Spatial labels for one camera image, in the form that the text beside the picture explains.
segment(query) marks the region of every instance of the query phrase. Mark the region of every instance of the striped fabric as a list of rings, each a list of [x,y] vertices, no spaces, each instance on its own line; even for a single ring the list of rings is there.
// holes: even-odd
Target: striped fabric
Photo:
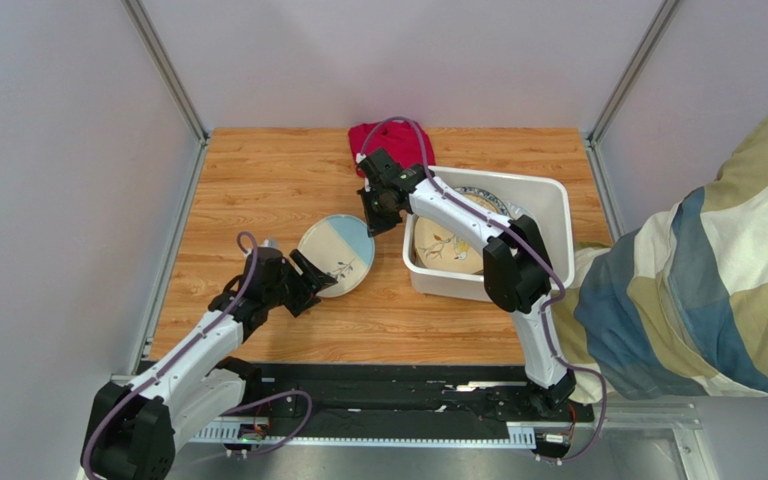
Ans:
[[[626,398],[768,395],[768,116],[715,181],[576,255],[562,349]],[[576,400],[600,398],[577,377]]]

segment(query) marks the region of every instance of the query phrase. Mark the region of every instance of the white plastic container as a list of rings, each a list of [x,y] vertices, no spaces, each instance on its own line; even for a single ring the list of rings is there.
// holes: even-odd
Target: white plastic container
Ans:
[[[573,229],[570,202],[564,186],[552,179],[509,173],[431,167],[450,187],[478,187],[506,202],[520,205],[534,216],[541,229],[553,270],[565,287],[573,282]],[[482,275],[430,270],[414,262],[415,215],[408,215],[402,259],[411,273],[411,285],[420,293],[489,302]]]

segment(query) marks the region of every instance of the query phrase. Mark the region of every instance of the round plate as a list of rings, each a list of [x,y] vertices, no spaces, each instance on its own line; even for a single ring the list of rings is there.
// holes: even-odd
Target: round plate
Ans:
[[[375,241],[366,224],[352,215],[331,215],[316,222],[298,243],[298,251],[313,265],[337,279],[319,296],[339,297],[360,285],[375,258]]]
[[[509,215],[505,203],[487,190],[476,187],[455,190],[482,208]],[[427,218],[418,218],[414,226],[414,252],[417,265],[432,270],[476,274],[483,268],[481,252]]]

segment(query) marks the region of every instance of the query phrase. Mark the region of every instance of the gray wall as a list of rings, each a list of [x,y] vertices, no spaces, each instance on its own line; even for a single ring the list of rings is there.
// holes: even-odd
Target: gray wall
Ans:
[[[768,478],[768,398],[695,401],[721,480]]]
[[[208,128],[590,129],[660,0],[145,0]]]
[[[600,150],[627,231],[715,177],[768,113],[768,1],[684,2]]]
[[[195,151],[120,2],[0,1],[0,479],[75,478]]]

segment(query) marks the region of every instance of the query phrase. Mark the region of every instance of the folded red towel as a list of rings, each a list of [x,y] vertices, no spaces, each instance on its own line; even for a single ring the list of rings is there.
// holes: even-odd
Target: folded red towel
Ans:
[[[363,142],[366,140],[369,132],[376,125],[378,123],[362,123],[349,129],[349,147],[351,148],[352,163],[354,163],[354,157],[360,152],[360,148],[363,146]],[[431,140],[429,140],[425,131],[422,131],[422,139],[425,142],[428,164],[434,165],[434,151],[431,149]],[[415,163],[422,163],[417,135],[407,123],[393,121],[384,124],[375,133],[375,136],[369,140],[366,151],[363,153],[369,155],[379,148],[384,148],[393,157],[393,160],[402,167],[410,167]],[[356,171],[358,176],[364,176],[360,170]]]

